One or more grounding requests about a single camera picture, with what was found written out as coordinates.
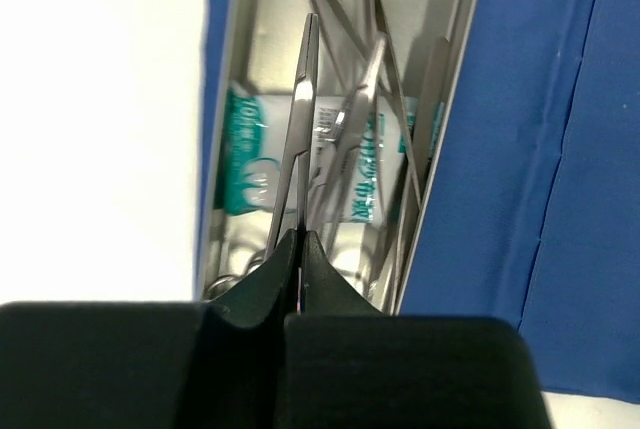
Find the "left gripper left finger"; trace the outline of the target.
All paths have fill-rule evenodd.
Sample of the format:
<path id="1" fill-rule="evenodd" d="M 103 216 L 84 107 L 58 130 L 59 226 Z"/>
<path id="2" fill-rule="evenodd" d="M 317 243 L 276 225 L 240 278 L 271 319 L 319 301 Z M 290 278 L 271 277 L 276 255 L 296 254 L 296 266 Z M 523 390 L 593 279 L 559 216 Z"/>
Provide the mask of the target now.
<path id="1" fill-rule="evenodd" d="M 211 302 L 1 308 L 5 428 L 270 428 L 299 237 Z"/>

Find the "steel needle holder forceps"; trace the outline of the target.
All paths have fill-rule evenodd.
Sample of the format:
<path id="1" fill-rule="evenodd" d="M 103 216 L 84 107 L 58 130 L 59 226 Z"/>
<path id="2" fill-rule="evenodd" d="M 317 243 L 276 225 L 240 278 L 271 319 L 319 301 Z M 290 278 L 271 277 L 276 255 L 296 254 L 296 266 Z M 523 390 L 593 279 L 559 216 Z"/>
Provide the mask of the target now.
<path id="1" fill-rule="evenodd" d="M 226 288 L 240 282 L 257 269 L 274 252 L 279 242 L 280 232 L 288 196 L 293 178 L 297 179 L 296 229 L 306 229 L 310 158 L 313 139 L 313 120 L 316 102 L 319 56 L 319 17 L 309 13 L 305 19 L 301 47 L 294 77 L 293 94 L 289 119 L 283 141 L 283 153 L 278 166 L 277 181 L 273 202 L 272 219 L 265 246 L 255 253 L 242 273 L 228 272 L 220 274 L 204 290 L 204 296 L 213 300 Z M 227 102 L 231 108 L 231 120 L 228 129 L 231 134 L 231 154 L 239 156 L 252 148 L 260 139 L 258 130 L 264 126 L 262 106 L 256 98 L 240 96 L 234 89 L 229 91 Z"/>

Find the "metal instrument tray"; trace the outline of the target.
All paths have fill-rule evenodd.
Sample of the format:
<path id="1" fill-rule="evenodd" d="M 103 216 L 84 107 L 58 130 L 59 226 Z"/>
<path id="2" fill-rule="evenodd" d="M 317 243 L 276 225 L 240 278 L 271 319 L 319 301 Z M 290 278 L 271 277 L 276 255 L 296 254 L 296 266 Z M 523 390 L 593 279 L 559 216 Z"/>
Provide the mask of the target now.
<path id="1" fill-rule="evenodd" d="M 397 314 L 477 0 L 212 1 L 197 297 L 260 281 L 297 239 Z"/>

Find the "blue surgical drape cloth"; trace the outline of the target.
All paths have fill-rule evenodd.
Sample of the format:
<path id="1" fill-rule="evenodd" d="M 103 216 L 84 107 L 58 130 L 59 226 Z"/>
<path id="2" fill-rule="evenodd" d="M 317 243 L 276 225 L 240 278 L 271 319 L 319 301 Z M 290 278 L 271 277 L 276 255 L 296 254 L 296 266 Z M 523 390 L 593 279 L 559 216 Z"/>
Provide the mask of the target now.
<path id="1" fill-rule="evenodd" d="M 398 313 L 502 320 L 545 391 L 638 401 L 638 0 L 477 0 Z"/>

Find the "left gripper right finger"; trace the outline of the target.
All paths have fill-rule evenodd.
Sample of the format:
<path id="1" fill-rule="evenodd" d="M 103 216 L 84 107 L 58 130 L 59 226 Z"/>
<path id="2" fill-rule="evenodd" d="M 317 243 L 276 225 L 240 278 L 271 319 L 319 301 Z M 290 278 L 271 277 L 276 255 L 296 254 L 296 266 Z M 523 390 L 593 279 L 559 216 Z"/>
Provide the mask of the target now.
<path id="1" fill-rule="evenodd" d="M 494 318 L 390 316 L 308 233 L 302 306 L 285 321 L 289 428 L 541 428 L 532 356 Z"/>

